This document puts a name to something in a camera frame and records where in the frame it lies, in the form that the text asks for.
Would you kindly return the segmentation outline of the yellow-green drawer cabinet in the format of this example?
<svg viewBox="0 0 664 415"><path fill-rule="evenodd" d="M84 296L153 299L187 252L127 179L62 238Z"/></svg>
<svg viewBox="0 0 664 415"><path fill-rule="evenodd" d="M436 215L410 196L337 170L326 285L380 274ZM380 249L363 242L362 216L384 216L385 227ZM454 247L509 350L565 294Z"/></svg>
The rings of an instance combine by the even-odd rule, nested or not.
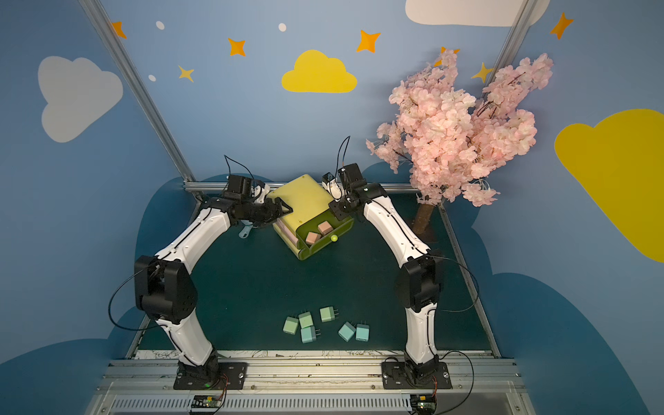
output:
<svg viewBox="0 0 664 415"><path fill-rule="evenodd" d="M309 175L273 190L268 197L280 198L293 209L280 219L292 233L297 233L298 228L328 210L333 201L332 195Z"/></svg>

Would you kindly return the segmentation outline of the drawer yellow-green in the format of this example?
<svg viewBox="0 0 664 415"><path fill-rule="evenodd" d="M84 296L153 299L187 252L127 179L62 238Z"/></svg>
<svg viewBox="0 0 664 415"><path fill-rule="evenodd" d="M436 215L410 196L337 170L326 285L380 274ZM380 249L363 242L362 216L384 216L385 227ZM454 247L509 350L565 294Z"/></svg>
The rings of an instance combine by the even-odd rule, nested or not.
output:
<svg viewBox="0 0 664 415"><path fill-rule="evenodd" d="M335 228L335 230L327 235L321 235L321 239L318 242L316 242L313 246L308 246L305 243L307 234L309 232L319 233L317 226L323 221L328 221ZM298 238L297 257L300 260L309 259L309 257L321 251L329 244L338 242L342 235L345 235L348 231L350 231L353 226L354 219L352 217L346 216L342 220L339 220L330 209L325 210L321 214L309 219L308 221L304 221L296 228L296 235Z"/></svg>

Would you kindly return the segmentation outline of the pink plug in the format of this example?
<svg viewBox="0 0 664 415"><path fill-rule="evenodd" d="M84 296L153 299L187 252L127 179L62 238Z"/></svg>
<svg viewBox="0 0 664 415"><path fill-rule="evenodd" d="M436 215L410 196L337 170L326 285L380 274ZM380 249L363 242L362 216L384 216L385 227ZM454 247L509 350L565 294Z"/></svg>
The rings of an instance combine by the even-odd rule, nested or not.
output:
<svg viewBox="0 0 664 415"><path fill-rule="evenodd" d="M305 238L305 243L308 246L313 246L316 242L321 239L320 233L309 232Z"/></svg>
<svg viewBox="0 0 664 415"><path fill-rule="evenodd" d="M323 221L317 226L317 228L321 235L327 235L335 230L335 228L328 221Z"/></svg>

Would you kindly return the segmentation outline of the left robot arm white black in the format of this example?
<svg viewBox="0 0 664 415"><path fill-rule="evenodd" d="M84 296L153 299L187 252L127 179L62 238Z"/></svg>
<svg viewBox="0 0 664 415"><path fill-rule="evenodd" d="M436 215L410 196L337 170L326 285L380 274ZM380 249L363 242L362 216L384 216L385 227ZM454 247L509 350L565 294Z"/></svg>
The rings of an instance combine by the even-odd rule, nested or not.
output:
<svg viewBox="0 0 664 415"><path fill-rule="evenodd" d="M269 225L292 212L293 208L279 197L261 203L216 197L203 205L197 218L171 244L153 256L137 259L136 306L170 338L179 352L181 368L213 373L217 361L195 314L198 292L191 273L198 260L237 223Z"/></svg>

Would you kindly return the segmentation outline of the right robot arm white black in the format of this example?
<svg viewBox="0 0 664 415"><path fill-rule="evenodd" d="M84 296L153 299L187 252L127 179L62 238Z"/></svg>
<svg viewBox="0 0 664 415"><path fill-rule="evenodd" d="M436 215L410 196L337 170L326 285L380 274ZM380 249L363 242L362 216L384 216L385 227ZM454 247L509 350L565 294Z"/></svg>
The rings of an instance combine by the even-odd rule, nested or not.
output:
<svg viewBox="0 0 664 415"><path fill-rule="evenodd" d="M323 188L333 197L329 207L337 219L362 215L396 258L395 291L406 311L406 373L412 382L427 379L439 368L435 314L443 283L442 259L409 228L387 191L378 183L369 183L357 164L325 174Z"/></svg>

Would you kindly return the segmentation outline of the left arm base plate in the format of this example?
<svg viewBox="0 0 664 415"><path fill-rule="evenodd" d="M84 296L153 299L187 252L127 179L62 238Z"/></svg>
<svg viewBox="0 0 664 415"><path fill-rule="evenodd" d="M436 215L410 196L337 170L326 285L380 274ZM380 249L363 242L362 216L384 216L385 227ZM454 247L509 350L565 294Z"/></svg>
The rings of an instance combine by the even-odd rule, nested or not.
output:
<svg viewBox="0 0 664 415"><path fill-rule="evenodd" d="M194 367L178 363L175 390L242 390L247 378L246 362L212 361L207 366Z"/></svg>

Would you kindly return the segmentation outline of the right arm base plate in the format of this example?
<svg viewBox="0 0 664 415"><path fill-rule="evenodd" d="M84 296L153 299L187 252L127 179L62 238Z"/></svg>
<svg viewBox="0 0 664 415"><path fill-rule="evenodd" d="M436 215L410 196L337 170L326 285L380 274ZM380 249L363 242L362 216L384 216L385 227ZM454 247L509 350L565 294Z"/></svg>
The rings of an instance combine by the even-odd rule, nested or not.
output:
<svg viewBox="0 0 664 415"><path fill-rule="evenodd" d="M452 389L450 371L442 361L418 367L409 361L385 360L380 365L383 387L397 389Z"/></svg>

